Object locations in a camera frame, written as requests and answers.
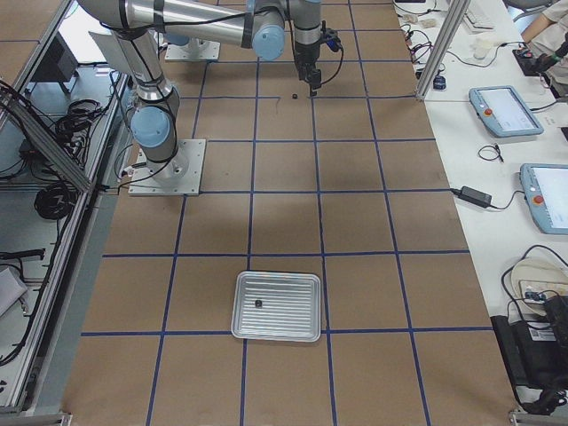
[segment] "blue tape grid line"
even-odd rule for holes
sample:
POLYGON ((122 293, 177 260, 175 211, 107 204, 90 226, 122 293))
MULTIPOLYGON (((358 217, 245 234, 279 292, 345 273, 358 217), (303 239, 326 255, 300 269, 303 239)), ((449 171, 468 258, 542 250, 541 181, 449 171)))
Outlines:
MULTIPOLYGON (((201 91, 200 94, 203 93, 203 87, 205 86, 205 78, 207 77, 207 65, 205 67, 205 72, 203 73, 203 78, 201 79, 201 91)), ((195 111, 195 117, 194 117, 194 123, 197 123, 197 120, 199 118, 199 112, 201 109, 201 100, 198 101, 197 104, 197 108, 195 111)), ((193 126, 193 131, 192 131, 192 138, 195 138, 195 130, 196 130, 196 126, 193 126)), ((166 303, 164 306, 164 312, 163 312, 163 319, 162 319, 162 331, 160 333, 160 342, 158 344, 158 354, 156 356, 156 363, 155 363, 155 368, 154 368, 154 378, 152 380, 152 390, 150 392, 150 401, 148 403, 148 411, 147 411, 147 415, 146 415, 146 426, 150 426, 152 424, 152 414, 154 412, 154 401, 155 401, 155 394, 156 394, 156 386, 158 383, 158 378, 160 376, 160 366, 162 363, 162 351, 163 351, 163 344, 164 344, 164 338, 166 335, 166 328, 168 325, 168 314, 170 311, 170 301, 171 301, 171 293, 172 293, 172 289, 173 289, 173 285, 174 285, 174 279, 176 276, 176 266, 178 263, 178 251, 179 251, 179 243, 181 241, 181 234, 182 234, 182 230, 184 227, 184 216, 185 216, 185 207, 187 205, 187 196, 184 195, 184 198, 182 200, 182 205, 181 205, 181 211, 179 213, 179 220, 177 223, 177 234, 176 234, 176 243, 174 246, 174 253, 173 253, 173 259, 171 262, 171 272, 170 272, 170 283, 168 285, 168 292, 166 295, 166 303)))
POLYGON ((318 197, 318 224, 319 224, 319 248, 321 255, 321 280, 323 286, 323 300, 326 315, 326 343, 327 343, 327 370, 329 374, 329 397, 331 403, 331 418, 334 426, 337 426, 337 406, 335 403, 335 379, 334 379, 334 359, 333 359, 333 346, 331 341, 331 319, 329 312, 329 297, 327 292, 327 262, 326 262, 326 246, 324 242, 324 229, 323 229, 323 207, 321 203, 321 183, 320 183, 320 162, 318 153, 318 140, 316 138, 316 113, 314 100, 312 99, 312 132, 313 132, 313 147, 314 158, 316 162, 316 188, 318 197))
MULTIPOLYGON (((478 327, 416 327, 416 328, 338 328, 325 330, 331 335, 379 335, 385 333, 471 333, 491 331, 490 326, 478 327)), ((169 336, 169 335, 232 335, 230 330, 155 330, 155 331, 83 331, 81 337, 169 336)))
MULTIPOLYGON (((350 10, 350 15, 351 15, 351 23, 352 23, 353 27, 355 28, 355 20, 353 18, 353 10, 352 10, 352 7, 351 7, 351 0, 348 0, 348 5, 349 5, 349 10, 350 10)), ((355 36, 355 47, 357 49, 357 54, 358 54, 359 59, 361 59, 361 50, 360 50, 360 46, 359 46, 358 32, 356 31, 353 34, 355 36)), ((359 66, 360 66, 361 75, 362 75, 362 78, 363 78, 363 85, 365 87, 365 93, 368 93, 367 79, 366 79, 366 76, 365 76, 365 68, 363 67, 362 62, 359 64, 359 66)), ((371 121, 371 130, 373 132, 373 138, 375 139, 375 150, 376 150, 376 154, 377 154, 379 173, 381 175, 381 180, 383 182, 383 188, 386 189, 386 188, 388 188, 388 186, 387 186, 386 178, 384 176, 383 161, 381 159, 381 150, 380 150, 379 144, 376 142, 376 140, 378 139, 378 135, 377 135, 376 127, 375 127, 375 119, 373 117, 373 109, 371 107, 370 99, 367 99, 367 110, 368 110, 368 114, 369 114, 369 120, 371 121)), ((384 200, 385 200, 385 203, 386 203, 387 216, 389 218, 389 225, 390 225, 390 228, 391 228, 390 229, 390 236, 392 238, 392 244, 393 244, 393 248, 394 248, 394 251, 395 251, 395 258, 396 258, 397 269, 398 269, 398 278, 400 280, 400 289, 402 291, 402 296, 403 296, 403 301, 404 301, 404 306, 405 306, 406 321, 408 322, 410 343, 412 345, 412 351, 413 351, 413 357, 414 357, 414 366, 415 366, 415 369, 416 369, 416 377, 418 379, 418 386, 419 386, 419 389, 420 389, 420 395, 421 395, 421 399, 422 399, 422 408, 423 408, 423 411, 424 411, 424 417, 426 419, 426 424, 428 426, 431 426, 430 410, 428 408, 428 401, 426 399, 424 383, 423 383, 423 380, 422 380, 420 360, 418 358, 418 350, 416 348, 416 341, 414 339, 414 331, 412 329, 412 317, 411 317, 411 314, 410 314, 410 306, 409 306, 408 297, 407 297, 407 294, 406 294, 404 275, 403 275, 403 272, 402 272, 402 265, 400 263, 400 254, 398 252, 397 235, 396 235, 395 229, 394 229, 394 221, 393 221, 393 217, 392 217, 391 204, 390 204, 388 193, 384 194, 384 200)))
POLYGON ((105 259, 144 258, 144 257, 341 257, 341 256, 388 256, 388 255, 467 255, 469 250, 385 250, 385 251, 353 251, 345 253, 120 253, 103 255, 105 259))

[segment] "metal mounting plate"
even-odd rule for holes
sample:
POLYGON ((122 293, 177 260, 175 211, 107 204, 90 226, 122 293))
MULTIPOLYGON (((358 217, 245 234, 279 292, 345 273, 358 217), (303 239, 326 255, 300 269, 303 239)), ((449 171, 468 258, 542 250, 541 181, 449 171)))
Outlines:
MULTIPOLYGON (((201 173, 203 172, 203 158, 205 157, 205 139, 180 139, 179 149, 183 150, 189 159, 189 168, 184 176, 172 179, 170 182, 157 182, 150 177, 140 183, 129 186, 128 193, 132 196, 163 196, 163 195, 199 195, 201 173)), ((145 162, 146 156, 140 150, 138 162, 145 162)), ((148 168, 135 169, 132 180, 147 178, 150 175, 148 168)))
POLYGON ((166 62, 198 62, 200 60, 218 60, 221 43, 209 42, 202 49, 187 51, 180 46, 170 44, 166 50, 166 62))

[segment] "power adapter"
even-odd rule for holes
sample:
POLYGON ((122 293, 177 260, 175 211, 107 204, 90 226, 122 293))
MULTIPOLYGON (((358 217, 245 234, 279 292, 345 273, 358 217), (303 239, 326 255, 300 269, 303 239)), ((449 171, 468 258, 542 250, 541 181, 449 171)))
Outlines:
POLYGON ((451 188, 450 191, 460 200, 470 202, 483 209, 491 206, 491 195, 477 191, 469 186, 462 186, 461 189, 451 188))

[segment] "small black object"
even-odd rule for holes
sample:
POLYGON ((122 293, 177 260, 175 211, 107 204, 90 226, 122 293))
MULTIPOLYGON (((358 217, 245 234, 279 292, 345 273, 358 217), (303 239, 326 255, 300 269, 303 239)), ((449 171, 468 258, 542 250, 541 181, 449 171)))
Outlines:
POLYGON ((488 193, 482 193, 469 186, 462 186, 461 189, 451 189, 452 193, 457 196, 460 200, 470 202, 476 206, 487 209, 491 206, 491 195, 488 193))
POLYGON ((443 91, 446 89, 446 78, 443 75, 436 75, 434 77, 433 87, 435 91, 443 91))
POLYGON ((538 73, 534 70, 536 65, 536 58, 533 53, 528 49, 515 49, 513 55, 517 60, 517 64, 521 67, 523 74, 527 77, 535 77, 538 73))

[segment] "person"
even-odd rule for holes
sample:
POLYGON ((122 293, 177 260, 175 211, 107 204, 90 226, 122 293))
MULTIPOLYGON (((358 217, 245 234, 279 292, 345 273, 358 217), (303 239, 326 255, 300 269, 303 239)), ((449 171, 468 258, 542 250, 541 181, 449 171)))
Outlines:
MULTIPOLYGON (((568 0, 558 0, 541 13, 521 34, 525 43, 538 58, 550 55, 564 42, 568 32, 568 0)), ((568 59, 564 58, 548 70, 553 82, 559 83, 562 91, 568 90, 568 59)))

